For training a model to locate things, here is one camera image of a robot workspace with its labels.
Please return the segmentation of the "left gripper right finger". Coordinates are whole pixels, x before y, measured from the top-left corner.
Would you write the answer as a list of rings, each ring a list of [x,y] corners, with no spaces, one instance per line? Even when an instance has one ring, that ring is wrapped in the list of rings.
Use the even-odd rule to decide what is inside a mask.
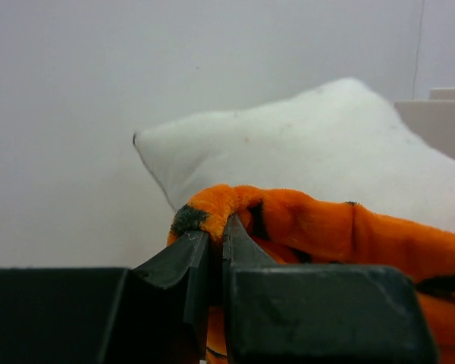
[[[232,363],[436,363],[412,282],[381,265],[274,261],[231,216],[224,327]]]

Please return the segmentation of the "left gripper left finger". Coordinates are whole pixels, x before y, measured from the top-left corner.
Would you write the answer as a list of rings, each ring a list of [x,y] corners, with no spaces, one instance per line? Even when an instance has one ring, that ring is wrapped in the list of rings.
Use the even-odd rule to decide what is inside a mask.
[[[0,268],[0,363],[198,363],[208,267],[191,231],[135,269]]]

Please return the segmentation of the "orange patterned pillowcase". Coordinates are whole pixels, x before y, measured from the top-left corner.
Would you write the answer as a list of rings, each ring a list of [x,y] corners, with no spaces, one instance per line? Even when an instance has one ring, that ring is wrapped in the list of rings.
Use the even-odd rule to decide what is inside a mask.
[[[455,363],[455,233],[381,215],[356,202],[325,202],[297,190],[218,184],[193,195],[171,223],[168,243],[204,231],[221,252],[228,219],[276,262],[389,265],[408,275],[440,349]]]

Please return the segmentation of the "white pillow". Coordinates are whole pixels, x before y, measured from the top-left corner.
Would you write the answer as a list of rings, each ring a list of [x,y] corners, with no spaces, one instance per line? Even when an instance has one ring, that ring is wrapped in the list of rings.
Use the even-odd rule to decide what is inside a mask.
[[[354,78],[169,121],[135,133],[133,145],[174,209],[216,184],[252,185],[358,202],[455,232],[455,159]]]

